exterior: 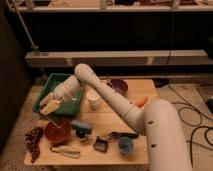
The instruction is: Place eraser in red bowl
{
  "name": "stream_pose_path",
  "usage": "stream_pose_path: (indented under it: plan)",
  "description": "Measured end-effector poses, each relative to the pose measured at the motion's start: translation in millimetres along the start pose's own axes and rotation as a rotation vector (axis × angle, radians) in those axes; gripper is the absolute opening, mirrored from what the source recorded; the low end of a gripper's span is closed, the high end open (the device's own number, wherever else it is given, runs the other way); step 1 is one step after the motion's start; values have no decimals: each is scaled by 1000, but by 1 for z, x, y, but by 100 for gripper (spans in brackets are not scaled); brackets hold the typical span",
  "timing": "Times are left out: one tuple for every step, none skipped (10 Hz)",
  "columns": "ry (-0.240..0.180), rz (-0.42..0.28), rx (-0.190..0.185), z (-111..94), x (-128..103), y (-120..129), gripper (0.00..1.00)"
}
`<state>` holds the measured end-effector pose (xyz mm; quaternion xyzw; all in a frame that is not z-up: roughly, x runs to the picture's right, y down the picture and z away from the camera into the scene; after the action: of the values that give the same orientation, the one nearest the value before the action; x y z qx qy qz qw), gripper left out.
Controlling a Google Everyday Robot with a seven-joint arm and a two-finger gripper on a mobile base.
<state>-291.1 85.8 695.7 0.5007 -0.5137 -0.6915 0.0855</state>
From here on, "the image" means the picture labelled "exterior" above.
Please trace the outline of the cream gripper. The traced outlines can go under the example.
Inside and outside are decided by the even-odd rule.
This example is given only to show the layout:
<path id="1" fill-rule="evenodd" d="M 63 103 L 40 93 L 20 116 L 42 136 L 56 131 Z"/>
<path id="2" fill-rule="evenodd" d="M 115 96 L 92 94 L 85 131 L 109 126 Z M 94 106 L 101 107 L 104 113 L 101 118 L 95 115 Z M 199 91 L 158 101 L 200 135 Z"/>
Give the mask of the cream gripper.
<path id="1" fill-rule="evenodd" d="M 56 111 L 60 107 L 61 103 L 62 100 L 60 98 L 56 98 L 53 92 L 49 93 L 39 103 L 40 113 L 42 115 L 47 115 L 46 118 L 49 120 L 49 122 L 51 122 L 57 128 L 59 128 L 59 122 L 52 119 L 48 114 Z"/>

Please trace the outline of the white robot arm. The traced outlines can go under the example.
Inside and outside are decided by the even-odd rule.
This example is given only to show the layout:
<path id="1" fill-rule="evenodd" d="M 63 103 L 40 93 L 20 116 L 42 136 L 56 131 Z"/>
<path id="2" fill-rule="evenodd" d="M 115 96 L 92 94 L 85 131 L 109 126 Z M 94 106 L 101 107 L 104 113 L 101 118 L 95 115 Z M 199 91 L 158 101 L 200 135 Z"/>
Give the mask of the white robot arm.
<path id="1" fill-rule="evenodd" d="M 164 99 L 155 99 L 141 109 L 103 83 L 87 64 L 78 64 L 73 75 L 41 100 L 40 113 L 48 115 L 56 111 L 84 85 L 93 88 L 133 131 L 147 137 L 150 171 L 193 171 L 174 106 Z"/>

